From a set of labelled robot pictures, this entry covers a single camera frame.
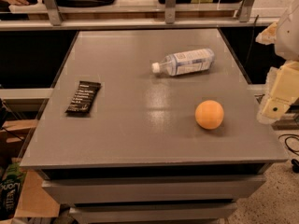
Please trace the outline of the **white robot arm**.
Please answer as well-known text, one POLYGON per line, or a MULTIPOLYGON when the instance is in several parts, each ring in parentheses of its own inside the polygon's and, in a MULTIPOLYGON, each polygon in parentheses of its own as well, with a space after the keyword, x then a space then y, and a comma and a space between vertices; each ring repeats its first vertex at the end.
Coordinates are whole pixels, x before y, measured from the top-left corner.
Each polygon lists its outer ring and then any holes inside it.
POLYGON ((259 122, 272 124, 299 98, 299 0, 293 0, 279 21, 259 33, 256 41, 273 44, 276 55, 285 60, 280 68, 270 68, 257 114, 259 122))

